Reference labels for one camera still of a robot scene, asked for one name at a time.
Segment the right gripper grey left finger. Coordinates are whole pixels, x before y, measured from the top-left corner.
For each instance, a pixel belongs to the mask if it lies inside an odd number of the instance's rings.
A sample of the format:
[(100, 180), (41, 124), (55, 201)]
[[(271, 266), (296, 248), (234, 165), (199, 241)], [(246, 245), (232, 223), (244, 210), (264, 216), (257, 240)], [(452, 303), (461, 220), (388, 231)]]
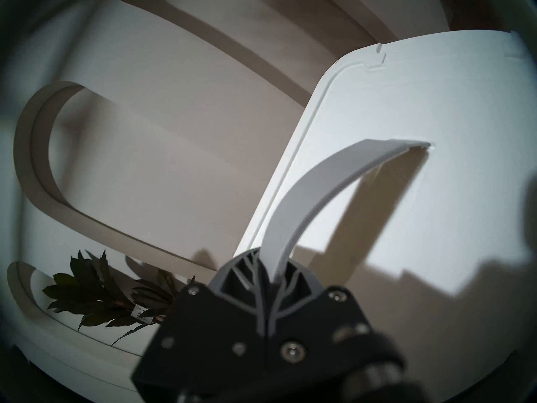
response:
[(175, 299), (132, 374), (144, 402), (270, 402), (270, 281), (259, 250)]

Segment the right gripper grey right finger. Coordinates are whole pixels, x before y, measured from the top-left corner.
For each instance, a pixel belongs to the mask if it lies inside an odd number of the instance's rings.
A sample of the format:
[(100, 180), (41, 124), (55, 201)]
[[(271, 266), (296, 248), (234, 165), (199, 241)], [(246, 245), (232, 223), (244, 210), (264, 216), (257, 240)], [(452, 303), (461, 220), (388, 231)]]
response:
[(324, 288), (306, 267), (290, 260), (268, 291), (266, 364), (283, 370), (332, 375), (371, 360), (372, 330), (355, 298), (343, 287)]

